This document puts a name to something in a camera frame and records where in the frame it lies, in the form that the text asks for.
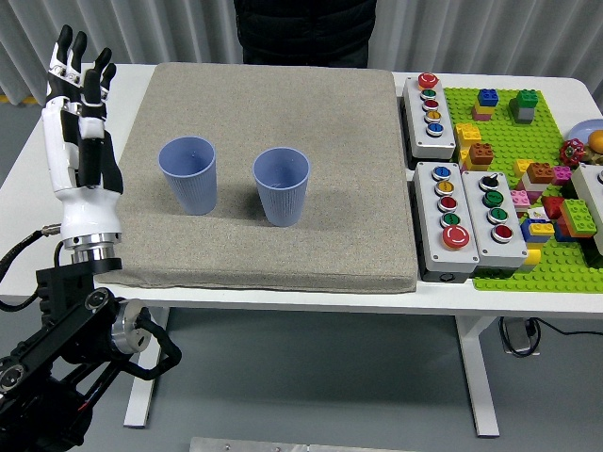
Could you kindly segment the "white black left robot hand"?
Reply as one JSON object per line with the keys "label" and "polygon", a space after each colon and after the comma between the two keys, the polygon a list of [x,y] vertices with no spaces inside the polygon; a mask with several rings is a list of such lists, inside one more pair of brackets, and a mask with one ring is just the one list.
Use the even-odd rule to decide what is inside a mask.
{"label": "white black left robot hand", "polygon": [[51,183],[63,206],[61,234],[66,246],[88,236],[120,238],[116,207],[123,193],[106,101],[117,72],[106,48],[88,70],[82,69],[87,35],[62,26],[47,72],[41,113]]}

